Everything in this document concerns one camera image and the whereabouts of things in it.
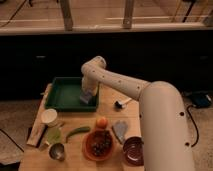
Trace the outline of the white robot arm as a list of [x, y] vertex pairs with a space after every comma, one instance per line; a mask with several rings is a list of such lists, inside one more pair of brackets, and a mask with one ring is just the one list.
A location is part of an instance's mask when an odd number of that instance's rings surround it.
[[85, 62], [81, 72], [84, 92], [93, 93], [102, 83], [139, 103], [145, 171], [195, 171], [185, 107], [176, 87], [107, 71], [101, 56]]

